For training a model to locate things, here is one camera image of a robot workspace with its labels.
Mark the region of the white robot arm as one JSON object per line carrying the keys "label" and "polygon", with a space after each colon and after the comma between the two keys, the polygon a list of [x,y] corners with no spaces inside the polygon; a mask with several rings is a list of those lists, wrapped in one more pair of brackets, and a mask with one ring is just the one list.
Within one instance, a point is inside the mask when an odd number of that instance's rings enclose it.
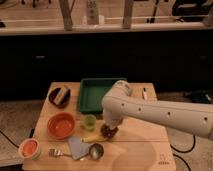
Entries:
{"label": "white robot arm", "polygon": [[213,105],[148,101],[132,97],[132,91],[127,81],[119,80],[102,98],[103,119],[110,129],[128,116],[213,141]]}

